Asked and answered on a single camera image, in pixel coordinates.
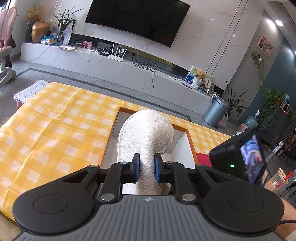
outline blue wall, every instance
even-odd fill
[[[262,95],[264,87],[268,89],[282,90],[290,97],[292,110],[296,109],[296,56],[287,40],[284,38],[279,52],[266,76],[264,84],[258,90],[249,107],[240,117],[240,122],[246,120],[249,115],[255,115],[257,110],[264,106],[265,97]]]

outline gray ribbed surface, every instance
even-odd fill
[[[85,226],[65,235],[39,237],[22,233],[17,241],[279,241],[275,233],[261,237],[237,237],[210,225],[197,207],[184,205],[174,196],[125,195],[116,204],[103,205]]]

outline trash can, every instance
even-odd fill
[[[215,127],[229,109],[229,104],[220,97],[214,98],[212,102],[213,104],[210,106],[203,119],[207,124]]]

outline black circular cover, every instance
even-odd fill
[[[272,231],[284,213],[276,194],[245,181],[219,183],[205,196],[202,208],[215,225],[238,234]]]
[[[94,203],[86,191],[77,184],[58,181],[16,199],[12,213],[21,228],[35,234],[61,234],[90,218]]]

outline person's arm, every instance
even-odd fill
[[[284,204],[284,215],[281,220],[282,221],[288,220],[288,219],[296,220],[296,209],[291,204],[289,204],[286,200],[282,198],[281,200]],[[286,224],[279,225],[276,228],[276,233],[281,237],[285,238],[294,230],[296,230],[296,223],[286,223]]]

